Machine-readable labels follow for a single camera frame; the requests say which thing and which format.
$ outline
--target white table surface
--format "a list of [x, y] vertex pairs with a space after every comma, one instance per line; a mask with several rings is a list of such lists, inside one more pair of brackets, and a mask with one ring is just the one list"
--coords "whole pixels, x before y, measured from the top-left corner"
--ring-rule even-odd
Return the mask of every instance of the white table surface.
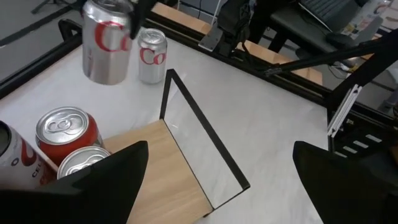
[[[167, 68], [174, 68], [248, 178], [251, 188], [199, 223], [322, 223], [295, 170], [295, 141], [327, 148], [326, 109], [168, 40]], [[163, 83], [137, 79], [137, 45], [126, 80], [104, 86], [87, 79], [81, 47], [0, 101], [0, 119], [35, 145], [35, 125], [59, 106], [93, 115], [103, 138], [159, 118]], [[211, 203], [240, 191], [199, 121], [172, 85], [165, 121]]]

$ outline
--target pull tab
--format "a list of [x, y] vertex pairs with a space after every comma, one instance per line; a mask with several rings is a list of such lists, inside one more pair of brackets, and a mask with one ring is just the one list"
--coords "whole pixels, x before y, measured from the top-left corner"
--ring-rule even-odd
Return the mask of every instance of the pull tab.
[[74, 135], [82, 130], [83, 118], [78, 114], [70, 114], [63, 118], [49, 121], [45, 126], [47, 133], [60, 133]]
[[94, 163], [96, 163], [96, 162], [98, 162], [98, 161], [100, 161], [100, 160], [102, 160], [104, 158], [105, 157], [101, 156], [101, 155], [92, 155], [89, 158], [87, 158], [86, 161], [84, 161], [84, 162], [82, 162], [80, 164], [74, 165], [73, 167], [69, 168], [67, 170], [67, 175], [72, 174], [74, 172], [77, 172], [77, 171], [79, 171], [81, 169], [84, 169], [84, 168], [86, 168], [88, 166], [91, 166]]
[[71, 121], [69, 119], [63, 119], [60, 121], [52, 121], [49, 123], [48, 131], [50, 133], [66, 131], [70, 128], [70, 126], [71, 126]]

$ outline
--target wooden board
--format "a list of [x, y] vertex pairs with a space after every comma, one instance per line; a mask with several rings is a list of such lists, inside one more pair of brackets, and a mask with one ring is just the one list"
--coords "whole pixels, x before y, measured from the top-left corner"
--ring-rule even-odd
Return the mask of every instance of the wooden board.
[[[207, 34], [211, 29], [210, 24], [161, 3], [157, 3], [152, 11], [174, 22], [178, 22], [181, 25], [189, 27], [197, 32], [201, 32], [202, 34]], [[251, 55], [261, 58], [266, 62], [282, 64], [292, 61], [291, 59], [283, 55], [261, 47], [260, 45], [257, 45], [248, 40], [245, 42], [245, 46], [248, 48]], [[301, 70], [296, 70], [293, 73], [319, 85], [322, 85], [322, 73], [316, 71], [313, 68], [304, 68]]]
[[163, 120], [104, 140], [117, 152], [135, 142], [149, 145], [146, 174], [127, 223], [193, 223], [211, 205]]

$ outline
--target metal bracket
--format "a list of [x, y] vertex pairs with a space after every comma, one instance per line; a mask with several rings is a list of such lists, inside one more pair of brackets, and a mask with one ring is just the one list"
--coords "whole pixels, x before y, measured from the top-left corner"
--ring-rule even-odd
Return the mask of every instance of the metal bracket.
[[209, 33], [205, 35], [202, 40], [199, 42], [199, 47], [206, 49], [210, 52], [214, 51], [216, 49], [218, 43], [220, 42], [222, 36], [223, 36], [223, 31], [218, 28], [217, 22], [213, 25]]
[[343, 101], [339, 105], [335, 115], [331, 119], [331, 122], [329, 123], [328, 126], [328, 136], [331, 136], [334, 138], [338, 132], [338, 130], [341, 127], [341, 124], [343, 124], [343, 121], [347, 117], [347, 114], [349, 113], [351, 107], [354, 105], [357, 97], [359, 96], [359, 92], [362, 90], [362, 87], [355, 84], [352, 89], [350, 89], [346, 96], [344, 97]]

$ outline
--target diet coke can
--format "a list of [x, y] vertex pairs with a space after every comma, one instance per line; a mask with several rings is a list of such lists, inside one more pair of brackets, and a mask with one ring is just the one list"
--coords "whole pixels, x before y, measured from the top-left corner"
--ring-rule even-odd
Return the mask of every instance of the diet coke can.
[[0, 189], [34, 189], [55, 180], [55, 172], [16, 130], [0, 121]]
[[83, 71], [90, 80], [114, 85], [125, 79], [132, 10], [128, 0], [88, 0], [83, 6]]
[[36, 125], [36, 143], [57, 166], [81, 147], [103, 146], [94, 118], [76, 107], [45, 114]]
[[107, 150], [96, 146], [78, 149], [62, 161], [58, 169], [57, 179], [84, 169], [110, 155]]
[[167, 40], [157, 29], [144, 29], [139, 34], [139, 79], [155, 84], [164, 79], [166, 73]]

